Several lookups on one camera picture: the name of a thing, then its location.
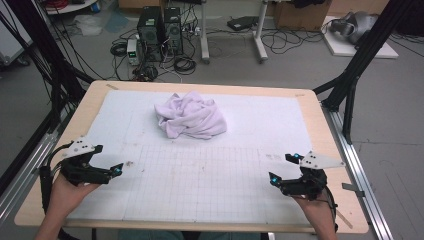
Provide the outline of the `person's right hand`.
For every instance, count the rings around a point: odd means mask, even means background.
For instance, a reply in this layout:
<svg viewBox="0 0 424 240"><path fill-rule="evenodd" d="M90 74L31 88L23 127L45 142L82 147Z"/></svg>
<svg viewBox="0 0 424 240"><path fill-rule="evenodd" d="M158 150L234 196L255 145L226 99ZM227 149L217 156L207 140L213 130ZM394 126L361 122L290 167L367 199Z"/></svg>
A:
<svg viewBox="0 0 424 240"><path fill-rule="evenodd" d="M323 195L319 199L309 201L302 196L293 196L295 202L300 206L307 220L312 225L333 224L332 210Z"/></svg>

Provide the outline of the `grey metal bracket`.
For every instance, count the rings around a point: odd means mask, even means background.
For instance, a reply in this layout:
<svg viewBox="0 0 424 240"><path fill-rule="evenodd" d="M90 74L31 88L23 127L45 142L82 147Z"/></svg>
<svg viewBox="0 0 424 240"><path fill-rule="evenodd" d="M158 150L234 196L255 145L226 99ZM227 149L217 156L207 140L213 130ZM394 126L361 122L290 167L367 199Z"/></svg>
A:
<svg viewBox="0 0 424 240"><path fill-rule="evenodd" d="M342 183L342 188L355 193L357 197L365 197L365 192L360 190L357 186L348 183Z"/></svg>

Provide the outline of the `grey headset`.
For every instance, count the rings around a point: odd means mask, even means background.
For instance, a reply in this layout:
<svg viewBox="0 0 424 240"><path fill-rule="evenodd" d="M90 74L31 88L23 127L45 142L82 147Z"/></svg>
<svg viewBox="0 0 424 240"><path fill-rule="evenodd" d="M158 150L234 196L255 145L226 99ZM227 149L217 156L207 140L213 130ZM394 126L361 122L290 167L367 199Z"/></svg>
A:
<svg viewBox="0 0 424 240"><path fill-rule="evenodd" d="M378 16L375 14L364 11L349 12L344 17L333 19L329 30L339 33L349 43L357 45L370 32L377 20Z"/></svg>

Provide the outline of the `white grid mat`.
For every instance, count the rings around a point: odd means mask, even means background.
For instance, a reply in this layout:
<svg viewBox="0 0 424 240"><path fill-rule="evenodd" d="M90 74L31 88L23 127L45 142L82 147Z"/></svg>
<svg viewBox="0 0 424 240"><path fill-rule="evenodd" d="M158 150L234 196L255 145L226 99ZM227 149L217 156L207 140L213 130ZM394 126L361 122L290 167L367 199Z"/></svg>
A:
<svg viewBox="0 0 424 240"><path fill-rule="evenodd" d="M304 155L311 141L295 97L213 94L226 132L209 140L170 139L155 106L168 92L109 92L87 140L102 145L92 165L123 166L122 174L87 196L74 219L191 223L294 224L306 218L269 182L297 179L288 153Z"/></svg>

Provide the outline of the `black computer tower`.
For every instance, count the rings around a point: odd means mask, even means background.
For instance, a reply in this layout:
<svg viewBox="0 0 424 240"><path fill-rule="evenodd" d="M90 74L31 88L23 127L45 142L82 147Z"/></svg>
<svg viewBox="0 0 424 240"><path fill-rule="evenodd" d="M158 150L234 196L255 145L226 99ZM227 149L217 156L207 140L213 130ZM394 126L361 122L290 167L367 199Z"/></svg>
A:
<svg viewBox="0 0 424 240"><path fill-rule="evenodd" d="M137 30L146 61L162 60L161 45L165 40L162 12L159 6L145 6L139 17Z"/></svg>
<svg viewBox="0 0 424 240"><path fill-rule="evenodd" d="M164 9L164 25L167 50L175 56L182 55L183 41L179 7L166 7Z"/></svg>

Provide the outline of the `black flat device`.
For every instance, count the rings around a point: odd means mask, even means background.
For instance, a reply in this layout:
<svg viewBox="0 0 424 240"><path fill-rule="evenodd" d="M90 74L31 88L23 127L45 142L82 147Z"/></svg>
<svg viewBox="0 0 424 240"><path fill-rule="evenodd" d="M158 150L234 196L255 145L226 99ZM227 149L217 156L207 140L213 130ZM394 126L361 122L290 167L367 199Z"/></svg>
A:
<svg viewBox="0 0 424 240"><path fill-rule="evenodd" d="M227 22L227 26L234 31L241 31L250 29L255 26L259 21L258 17L255 16L244 16L236 19L232 19Z"/></svg>

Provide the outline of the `black frame strut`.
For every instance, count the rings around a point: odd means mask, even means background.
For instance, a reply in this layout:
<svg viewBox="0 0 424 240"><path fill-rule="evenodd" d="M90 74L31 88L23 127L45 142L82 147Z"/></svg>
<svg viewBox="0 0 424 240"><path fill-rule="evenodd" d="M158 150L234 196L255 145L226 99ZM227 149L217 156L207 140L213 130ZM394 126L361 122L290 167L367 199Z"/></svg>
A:
<svg viewBox="0 0 424 240"><path fill-rule="evenodd" d="M414 1L389 0L345 70L333 80L313 89L316 95L331 90L329 96L322 101L322 105L330 112L337 112L342 101L345 101L342 136L348 144L352 143L351 126L357 83Z"/></svg>
<svg viewBox="0 0 424 240"><path fill-rule="evenodd" d="M77 69L65 59L45 20L31 0L5 0L5 2L45 60L45 63L43 63L18 31L7 23L4 14L0 12L0 21L6 24L6 28L36 64L43 80L51 86L49 126L53 129L61 123L60 114L65 105L78 104L85 95L86 91L79 80L91 84L95 79Z"/></svg>

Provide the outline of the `lilac towel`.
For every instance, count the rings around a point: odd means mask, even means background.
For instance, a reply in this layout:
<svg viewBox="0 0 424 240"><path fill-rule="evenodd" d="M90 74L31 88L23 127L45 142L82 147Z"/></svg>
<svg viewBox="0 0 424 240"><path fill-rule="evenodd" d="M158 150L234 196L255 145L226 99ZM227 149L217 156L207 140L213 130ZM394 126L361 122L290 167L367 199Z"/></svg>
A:
<svg viewBox="0 0 424 240"><path fill-rule="evenodd" d="M186 135L211 139L227 131L227 122L212 99L204 100L195 91L181 97L174 93L165 103L155 104L158 126L170 139Z"/></svg>

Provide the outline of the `clear plastic bag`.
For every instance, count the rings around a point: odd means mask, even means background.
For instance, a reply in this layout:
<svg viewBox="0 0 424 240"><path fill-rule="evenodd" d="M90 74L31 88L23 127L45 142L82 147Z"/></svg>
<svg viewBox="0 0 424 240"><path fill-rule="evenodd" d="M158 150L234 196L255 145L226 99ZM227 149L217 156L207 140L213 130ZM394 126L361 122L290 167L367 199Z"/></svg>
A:
<svg viewBox="0 0 424 240"><path fill-rule="evenodd" d="M74 18L76 26L83 36L97 36L102 32L101 19L92 15L77 15Z"/></svg>

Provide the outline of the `large cardboard box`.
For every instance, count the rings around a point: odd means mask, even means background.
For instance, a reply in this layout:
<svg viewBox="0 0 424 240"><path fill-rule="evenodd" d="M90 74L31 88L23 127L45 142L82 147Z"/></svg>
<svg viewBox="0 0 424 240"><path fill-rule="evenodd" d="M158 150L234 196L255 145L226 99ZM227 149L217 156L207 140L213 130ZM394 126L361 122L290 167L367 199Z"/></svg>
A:
<svg viewBox="0 0 424 240"><path fill-rule="evenodd" d="M290 30L319 31L332 3L332 0L321 1L321 4L311 3L303 8L296 8L291 2L278 3L274 10L275 26Z"/></svg>

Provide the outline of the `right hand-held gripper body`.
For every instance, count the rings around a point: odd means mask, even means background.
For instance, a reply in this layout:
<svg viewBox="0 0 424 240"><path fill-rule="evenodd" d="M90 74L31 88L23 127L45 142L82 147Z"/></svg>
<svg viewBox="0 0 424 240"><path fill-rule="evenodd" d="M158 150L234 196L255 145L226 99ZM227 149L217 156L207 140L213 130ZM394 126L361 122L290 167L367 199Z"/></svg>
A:
<svg viewBox="0 0 424 240"><path fill-rule="evenodd" d="M325 169L344 167L345 163L310 151L297 165L301 176L298 179L282 180L281 192L286 196L306 195L308 200L315 200L327 186Z"/></svg>

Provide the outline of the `thin wooden strip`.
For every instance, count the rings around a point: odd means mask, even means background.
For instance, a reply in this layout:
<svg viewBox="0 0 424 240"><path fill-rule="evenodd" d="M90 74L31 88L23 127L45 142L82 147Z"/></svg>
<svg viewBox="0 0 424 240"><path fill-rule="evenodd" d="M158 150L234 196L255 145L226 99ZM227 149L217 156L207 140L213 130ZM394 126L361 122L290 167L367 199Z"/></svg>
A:
<svg viewBox="0 0 424 240"><path fill-rule="evenodd" d="M339 211L336 210L336 215L341 219L349 229L353 229L352 223Z"/></svg>

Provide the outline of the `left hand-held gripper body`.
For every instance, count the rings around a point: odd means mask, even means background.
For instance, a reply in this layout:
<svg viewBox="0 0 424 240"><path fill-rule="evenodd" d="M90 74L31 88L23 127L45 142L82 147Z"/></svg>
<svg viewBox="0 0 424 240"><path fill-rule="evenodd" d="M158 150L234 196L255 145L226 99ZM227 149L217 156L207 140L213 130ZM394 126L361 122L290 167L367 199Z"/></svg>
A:
<svg viewBox="0 0 424 240"><path fill-rule="evenodd" d="M61 155L60 172L73 185L109 183L110 170L90 165L90 160L95 155L95 146L97 145L91 144L86 137L81 136Z"/></svg>

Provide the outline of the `white cabinet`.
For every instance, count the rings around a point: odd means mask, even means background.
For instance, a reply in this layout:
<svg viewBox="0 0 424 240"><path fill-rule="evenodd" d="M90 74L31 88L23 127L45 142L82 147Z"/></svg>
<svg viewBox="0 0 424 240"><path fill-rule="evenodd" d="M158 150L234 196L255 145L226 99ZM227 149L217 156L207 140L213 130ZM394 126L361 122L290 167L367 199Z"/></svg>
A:
<svg viewBox="0 0 424 240"><path fill-rule="evenodd" d="M26 32L18 18L11 10L7 10L5 5L0 3L0 13L2 13L13 29L16 29L20 36L28 45L33 43L29 34ZM0 65L8 66L16 60L24 48L10 33L6 26L0 21Z"/></svg>

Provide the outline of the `white round table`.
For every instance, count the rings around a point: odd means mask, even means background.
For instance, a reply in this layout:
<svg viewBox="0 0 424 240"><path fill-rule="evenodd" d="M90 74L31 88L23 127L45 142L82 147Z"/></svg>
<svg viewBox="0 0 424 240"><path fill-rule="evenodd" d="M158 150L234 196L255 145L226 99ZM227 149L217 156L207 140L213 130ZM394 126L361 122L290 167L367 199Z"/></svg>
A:
<svg viewBox="0 0 424 240"><path fill-rule="evenodd" d="M48 15L64 14L90 7L97 2L98 0L85 0L83 4L68 4L62 9L47 9L46 11Z"/></svg>

